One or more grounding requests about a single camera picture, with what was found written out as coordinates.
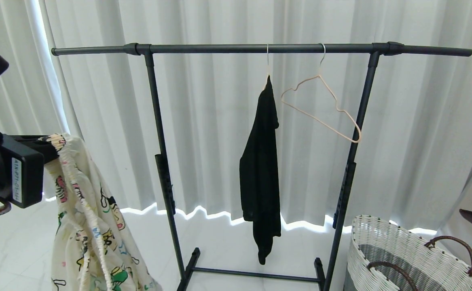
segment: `brown handle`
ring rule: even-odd
[[[410,285],[412,290],[417,291],[417,286],[415,286],[415,283],[412,280],[412,278],[410,278],[410,276],[408,276],[408,274],[405,272],[405,270],[401,269],[398,265],[395,265],[393,263],[389,263],[387,261],[373,261],[372,263],[369,263],[369,265],[367,265],[367,269],[370,270],[371,268],[375,268],[375,267],[378,267],[378,266],[385,266],[385,267],[390,267],[390,268],[395,269],[401,275],[403,275],[404,279],[408,282],[408,284]]]
[[[471,258],[471,267],[469,268],[469,271],[466,272],[466,274],[468,274],[470,277],[472,277],[472,249],[471,249],[471,247],[467,243],[465,243],[463,240],[460,240],[460,239],[458,239],[454,236],[436,236],[435,238],[432,238],[430,241],[425,243],[425,247],[428,247],[429,249],[431,249],[432,247],[435,247],[435,243],[438,240],[441,240],[441,239],[454,240],[454,241],[456,241],[457,243],[460,243],[461,245],[463,245],[466,248],[466,250],[469,252],[469,257]]]

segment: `white tile floor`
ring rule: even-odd
[[[27,209],[14,207],[0,217],[0,291],[49,291],[51,251],[57,228],[56,201],[42,201]],[[152,209],[144,215],[125,213],[125,220],[148,265],[165,291],[176,290],[179,273],[166,215]],[[257,260],[251,223],[231,226],[228,217],[206,219],[202,211],[189,220],[175,215],[182,256],[187,264],[195,247],[201,250],[198,267],[257,271],[291,276],[315,276],[314,259],[328,265],[332,232],[304,228],[283,230],[274,239],[267,264]],[[332,291],[342,290],[349,234],[343,236]],[[188,291],[317,291],[317,284],[284,280],[195,273]]]

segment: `laundry basket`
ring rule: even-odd
[[[353,220],[344,291],[472,291],[472,266],[404,228],[377,217]]]

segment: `black clothing rack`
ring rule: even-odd
[[[178,234],[175,225],[175,201],[173,200],[173,190],[171,187],[171,177],[169,175],[169,164],[167,162],[166,144],[164,141],[164,129],[162,127],[162,116],[160,114],[159,95],[157,92],[157,81],[155,78],[155,64],[153,62],[153,54],[156,53],[323,53],[324,48],[321,44],[125,44],[124,46],[94,46],[85,48],[52,48],[53,55],[85,55],[85,54],[104,54],[104,53],[126,53],[129,55],[143,55],[148,70],[149,86],[151,91],[151,99],[153,102],[153,111],[155,113],[155,121],[157,124],[157,135],[160,145],[160,154],[155,156],[157,168],[160,177],[160,184],[164,195],[165,207],[167,210],[167,219],[169,228],[171,229],[171,237],[175,246],[175,254],[180,270],[180,284],[177,291],[185,291],[193,272],[207,272],[216,274],[230,274],[239,276],[252,276],[260,278],[275,278],[283,280],[296,280],[301,282],[312,282],[319,285],[320,291],[329,291],[331,278],[336,263],[338,247],[341,240],[343,223],[345,220],[345,212],[347,203],[351,193],[351,185],[353,183],[354,170],[356,163],[357,143],[351,143],[343,182],[338,199],[336,212],[334,213],[333,228],[335,229],[334,238],[331,248],[330,261],[328,265],[327,276],[324,276],[322,262],[320,258],[315,259],[316,278],[306,278],[298,276],[285,276],[276,274],[265,274],[255,272],[243,272],[221,269],[209,269],[197,267],[197,261],[200,256],[199,248],[195,248],[187,267],[184,267],[182,260],[182,251],[178,241]],[[365,111],[369,101],[371,87],[373,86],[374,74],[378,66],[380,55],[391,56],[400,55],[402,53],[419,54],[419,55],[451,55],[457,57],[469,57],[472,50],[466,48],[443,48],[436,46],[406,46],[398,42],[383,42],[373,44],[325,44],[326,53],[368,53],[369,65],[367,67],[367,75],[362,92],[362,99],[358,109],[356,123],[362,128],[365,118]],[[358,138],[358,131],[354,129],[353,139]]]

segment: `white label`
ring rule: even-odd
[[[13,188],[13,199],[22,203],[22,161],[11,158],[11,184]]]

